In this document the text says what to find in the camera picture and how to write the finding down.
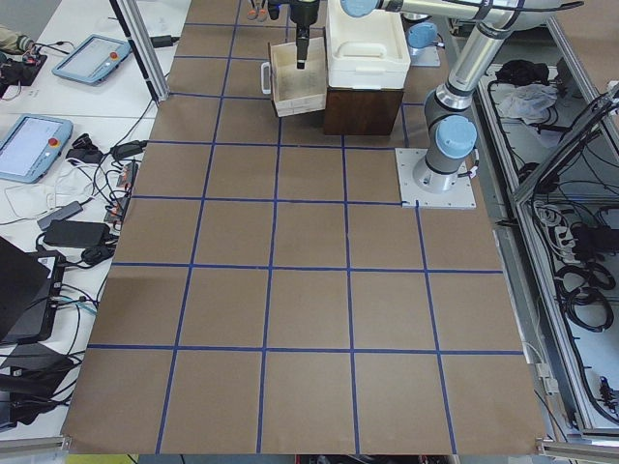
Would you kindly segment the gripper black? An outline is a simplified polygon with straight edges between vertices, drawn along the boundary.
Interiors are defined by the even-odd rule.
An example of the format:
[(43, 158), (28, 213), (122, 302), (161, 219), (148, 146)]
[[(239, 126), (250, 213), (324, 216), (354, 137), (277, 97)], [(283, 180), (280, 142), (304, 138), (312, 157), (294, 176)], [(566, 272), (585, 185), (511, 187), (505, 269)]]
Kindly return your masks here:
[(310, 27), (318, 19), (318, 0), (292, 0), (289, 8), (290, 18), (296, 25), (296, 66), (303, 70), (308, 58)]

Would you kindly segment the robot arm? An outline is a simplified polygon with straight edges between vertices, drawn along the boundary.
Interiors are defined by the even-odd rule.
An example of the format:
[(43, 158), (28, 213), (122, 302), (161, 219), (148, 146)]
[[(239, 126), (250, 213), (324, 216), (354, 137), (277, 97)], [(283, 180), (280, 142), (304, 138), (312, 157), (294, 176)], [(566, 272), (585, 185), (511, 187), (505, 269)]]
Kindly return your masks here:
[(553, 14), (582, 6), (582, 1), (342, 1), (352, 17), (378, 10), (398, 14), (445, 16), (476, 23), (447, 80), (430, 93), (425, 112), (462, 113), (472, 102), (479, 80), (514, 31), (539, 26)]
[(432, 45), (437, 36), (436, 25), (429, 20), (429, 15), (403, 14), (401, 16), (404, 26), (407, 45), (411, 48), (421, 49)]

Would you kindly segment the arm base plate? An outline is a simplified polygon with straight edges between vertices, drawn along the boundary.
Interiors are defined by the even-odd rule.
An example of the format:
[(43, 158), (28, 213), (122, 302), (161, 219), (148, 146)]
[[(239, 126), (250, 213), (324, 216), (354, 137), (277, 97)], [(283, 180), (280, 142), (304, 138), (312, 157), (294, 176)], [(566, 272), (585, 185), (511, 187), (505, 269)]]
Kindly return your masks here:
[(437, 174), (426, 164), (427, 149), (395, 149), (403, 208), (473, 210), (477, 207), (466, 162), (458, 171)]

